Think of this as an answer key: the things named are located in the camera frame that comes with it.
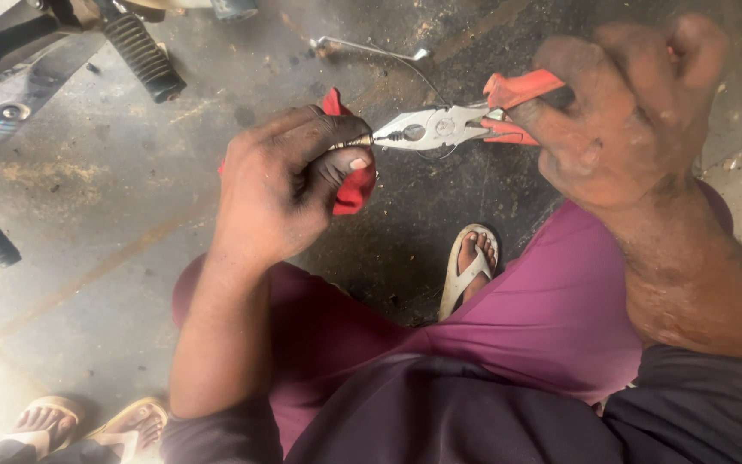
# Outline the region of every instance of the sandal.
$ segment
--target sandal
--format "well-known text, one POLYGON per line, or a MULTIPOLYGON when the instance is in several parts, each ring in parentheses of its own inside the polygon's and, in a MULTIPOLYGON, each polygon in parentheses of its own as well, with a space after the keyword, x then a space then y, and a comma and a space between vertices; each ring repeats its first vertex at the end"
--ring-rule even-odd
POLYGON ((165 406, 162 405, 159 399, 149 396, 148 398, 142 398, 141 400, 133 403, 131 406, 122 409, 122 412, 114 416, 107 422, 107 424, 102 425, 93 432, 90 432, 85 438, 83 438, 83 440, 93 440, 98 444, 104 446, 118 444, 123 445, 122 456, 119 457, 119 464, 125 464, 126 462, 133 459, 134 455, 136 454, 136 448, 139 444, 139 430, 129 430, 127 432, 121 433, 108 433, 105 432, 105 430, 107 430, 108 427, 116 424, 117 422, 126 420, 129 415, 134 415, 142 412, 140 411, 140 409, 144 408, 145 406, 149 406, 151 408, 151 411, 150 414, 146 415, 142 419, 142 421, 147 420, 147 418, 151 415, 159 414, 159 417, 161 417, 161 427, 164 428, 165 424, 167 423, 167 411, 165 410, 165 406))
POLYGON ((56 409, 57 411, 64 414, 64 416, 72 416, 76 419, 76 425, 71 428, 70 432, 67 434, 67 438, 65 438, 65 441, 61 445, 59 445, 58 448, 55 449, 50 449, 51 436, 50 432, 48 432, 47 430, 10 433, 8 435, 5 435, 5 438, 10 438, 12 440, 16 440, 17 442, 25 443, 26 445, 33 445, 36 448, 36 461, 40 461, 51 452, 56 451, 57 449, 65 448, 71 443, 73 430, 76 428, 77 425, 79 425, 79 423, 82 422, 82 419, 85 417, 85 409, 83 409, 82 406, 77 405, 76 402, 70 401, 69 399, 63 398, 61 396, 43 396, 42 398, 39 398, 30 403, 25 408, 25 410, 27 411, 34 408, 56 409))
POLYGON ((480 273, 486 274, 488 280, 493 280, 494 277, 491 275, 491 270, 488 268, 488 260, 486 255, 482 252, 480 247, 475 246, 474 250, 477 251, 477 257, 464 271, 457 274, 457 261, 460 258, 460 250, 462 249, 462 241, 470 232, 477 232, 479 234, 485 234, 486 237, 491 240, 491 248, 494 248, 494 258, 499 261, 497 238, 494 233, 491 232, 484 226, 479 224, 470 224, 465 229, 461 230, 457 234, 457 238, 454 240, 454 245, 451 248, 451 254, 448 256, 448 268, 445 271, 445 288, 443 289, 443 299, 439 303, 439 312, 437 315, 438 321, 442 321, 448 318, 454 307, 457 305, 457 301, 462 295, 462 292, 471 285, 471 281, 480 273))

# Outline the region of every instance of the pliers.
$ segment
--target pliers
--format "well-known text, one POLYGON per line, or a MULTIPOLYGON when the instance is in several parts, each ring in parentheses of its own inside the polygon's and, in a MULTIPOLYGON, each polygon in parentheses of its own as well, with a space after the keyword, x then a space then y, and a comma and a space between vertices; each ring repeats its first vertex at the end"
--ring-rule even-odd
POLYGON ((373 143, 400 150, 451 147, 471 139, 537 145, 539 143, 511 122, 503 110, 564 85, 545 69, 516 78, 505 78, 495 73, 483 89, 487 101, 402 113, 374 132, 373 143))

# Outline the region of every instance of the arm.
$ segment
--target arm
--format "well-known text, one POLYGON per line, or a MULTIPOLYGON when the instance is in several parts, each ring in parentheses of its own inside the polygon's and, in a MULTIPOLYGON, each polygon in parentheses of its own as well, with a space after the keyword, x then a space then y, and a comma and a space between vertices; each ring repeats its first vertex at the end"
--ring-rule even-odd
POLYGON ((342 180, 371 162, 362 149, 328 148, 367 132, 356 117, 304 107, 228 145, 216 230, 170 370, 176 416, 211 415, 267 393, 266 273, 328 227, 342 180))
POLYGON ((552 37, 533 66, 569 84, 575 101, 535 99, 510 116, 541 142, 542 175, 617 238, 645 344, 742 357, 742 248, 691 175, 727 45, 698 15, 668 36, 618 23, 593 43, 552 37))

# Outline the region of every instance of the fingernail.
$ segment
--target fingernail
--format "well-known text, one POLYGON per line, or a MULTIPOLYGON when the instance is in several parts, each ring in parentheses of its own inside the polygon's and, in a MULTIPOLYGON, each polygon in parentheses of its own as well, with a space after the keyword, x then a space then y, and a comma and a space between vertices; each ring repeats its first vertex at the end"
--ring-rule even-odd
POLYGON ((362 158, 357 158, 348 165, 349 168, 354 169, 355 171, 357 169, 366 168, 367 166, 368 163, 366 163, 365 160, 362 158))

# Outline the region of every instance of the red rag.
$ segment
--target red rag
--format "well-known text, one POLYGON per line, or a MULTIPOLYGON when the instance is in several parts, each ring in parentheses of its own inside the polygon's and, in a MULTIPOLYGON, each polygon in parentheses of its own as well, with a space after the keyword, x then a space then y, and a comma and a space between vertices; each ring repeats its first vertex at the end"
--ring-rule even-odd
MULTIPOLYGON (((348 108, 342 106, 342 103, 340 103, 340 91, 333 87, 322 99, 322 110, 325 111, 325 114, 332 116, 353 115, 348 108)), ((334 203, 335 215, 355 214, 365 205, 365 202, 371 196, 375 181, 377 180, 377 168, 374 161, 374 154, 371 153, 370 147, 368 147, 368 154, 371 155, 371 164, 359 171, 348 174, 345 180, 342 181, 340 190, 336 191, 336 203, 334 203)), ((219 174, 222 174, 223 168, 225 168, 225 159, 222 159, 222 164, 217 169, 219 174)))

